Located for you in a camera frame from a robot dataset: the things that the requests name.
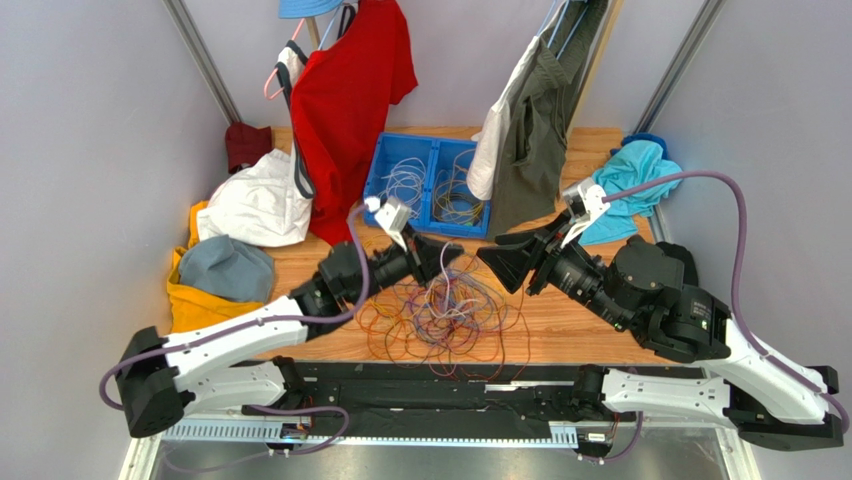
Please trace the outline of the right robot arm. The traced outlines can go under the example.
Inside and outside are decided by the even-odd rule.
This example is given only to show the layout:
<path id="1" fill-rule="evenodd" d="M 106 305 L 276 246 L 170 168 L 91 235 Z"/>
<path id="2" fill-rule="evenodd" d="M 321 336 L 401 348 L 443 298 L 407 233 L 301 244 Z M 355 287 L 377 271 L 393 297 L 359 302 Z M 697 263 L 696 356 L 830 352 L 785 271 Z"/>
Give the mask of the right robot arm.
<path id="1" fill-rule="evenodd" d="M 560 215 L 501 235 L 477 255 L 507 291 L 536 295 L 554 287 L 641 348 L 706 371 L 684 379 L 582 366 L 566 401 L 570 420 L 656 413 L 731 428 L 746 442 L 782 452 L 843 445 L 842 421 L 828 402 L 836 371 L 788 360 L 773 365 L 767 346 L 751 344 L 730 308 L 699 287 L 685 248 L 633 236 L 604 262 L 568 231 Z"/>

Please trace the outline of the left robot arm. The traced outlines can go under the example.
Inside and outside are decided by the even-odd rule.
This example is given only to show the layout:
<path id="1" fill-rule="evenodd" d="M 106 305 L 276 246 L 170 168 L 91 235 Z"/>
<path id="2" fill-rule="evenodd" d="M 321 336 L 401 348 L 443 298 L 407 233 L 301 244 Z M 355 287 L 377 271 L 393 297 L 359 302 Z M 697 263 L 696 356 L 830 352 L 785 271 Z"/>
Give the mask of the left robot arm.
<path id="1" fill-rule="evenodd" d="M 406 227 L 401 239 L 368 254 L 353 242 L 332 247 L 304 283 L 266 305 L 218 324 L 160 335 L 136 331 L 119 362 L 105 375 L 119 395 L 105 404 L 123 413 L 128 433 L 146 438 L 197 412 L 273 408 L 297 389 L 281 362 L 251 358 L 328 335 L 377 294 L 412 279 L 421 286 L 442 276 L 463 246 Z"/>

